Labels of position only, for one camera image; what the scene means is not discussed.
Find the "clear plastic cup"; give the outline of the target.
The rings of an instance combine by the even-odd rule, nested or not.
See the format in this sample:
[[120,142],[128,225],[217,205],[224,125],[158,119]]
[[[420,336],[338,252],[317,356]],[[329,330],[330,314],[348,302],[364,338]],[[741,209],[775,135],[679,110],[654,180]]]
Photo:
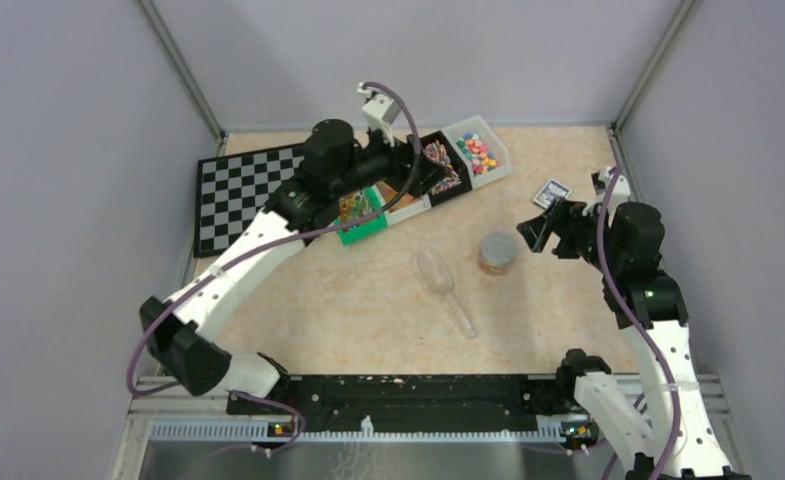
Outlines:
[[479,256],[477,264],[479,269],[489,276],[501,276],[508,273],[515,263],[515,259],[508,261],[492,261],[486,257]]

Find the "green candy bin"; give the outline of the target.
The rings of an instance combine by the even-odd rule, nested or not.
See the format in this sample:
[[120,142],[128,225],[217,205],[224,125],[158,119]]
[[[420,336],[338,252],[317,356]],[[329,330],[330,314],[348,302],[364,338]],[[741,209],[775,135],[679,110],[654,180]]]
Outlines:
[[383,199],[375,187],[365,188],[341,198],[340,213],[335,223],[348,223],[361,219],[360,223],[337,232],[341,243],[345,246],[355,244],[386,229],[388,222],[385,214],[365,220],[365,217],[379,211],[382,206]]

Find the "clear plastic scoop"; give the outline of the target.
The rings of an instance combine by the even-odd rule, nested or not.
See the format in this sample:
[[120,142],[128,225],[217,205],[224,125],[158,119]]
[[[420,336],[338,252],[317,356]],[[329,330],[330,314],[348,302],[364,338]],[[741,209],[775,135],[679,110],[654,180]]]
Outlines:
[[429,289],[443,299],[459,332],[467,339],[476,338],[478,332],[455,293],[455,278],[444,258],[425,248],[416,254],[416,263]]

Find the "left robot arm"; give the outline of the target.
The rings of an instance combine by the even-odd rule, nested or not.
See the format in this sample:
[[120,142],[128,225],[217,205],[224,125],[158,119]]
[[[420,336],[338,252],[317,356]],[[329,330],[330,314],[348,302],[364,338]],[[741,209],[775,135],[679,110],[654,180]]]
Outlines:
[[400,139],[370,128],[367,139],[360,144],[343,120],[316,124],[292,175],[256,207],[250,223],[238,232],[222,229],[228,247],[209,270],[168,298],[151,296],[141,304],[143,337],[134,354],[148,353],[193,397],[239,390],[265,413],[282,410],[289,388],[281,365],[262,353],[232,354],[217,343],[234,311],[282,263],[318,237],[343,229],[337,220],[342,198],[389,184],[396,194],[367,215],[373,220],[443,176],[425,157],[416,129]]

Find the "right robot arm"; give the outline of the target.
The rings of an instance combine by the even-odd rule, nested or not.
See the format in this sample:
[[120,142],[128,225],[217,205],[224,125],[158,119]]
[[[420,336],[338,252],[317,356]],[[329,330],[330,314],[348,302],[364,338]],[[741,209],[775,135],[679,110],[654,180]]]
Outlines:
[[707,414],[681,289],[660,266],[660,212],[628,201],[602,214],[558,200],[516,229],[532,252],[557,236],[555,256],[582,259],[601,273],[605,302],[638,365],[646,411],[621,393],[601,357],[580,349],[567,351],[557,369],[557,404],[592,416],[627,479],[742,478]]

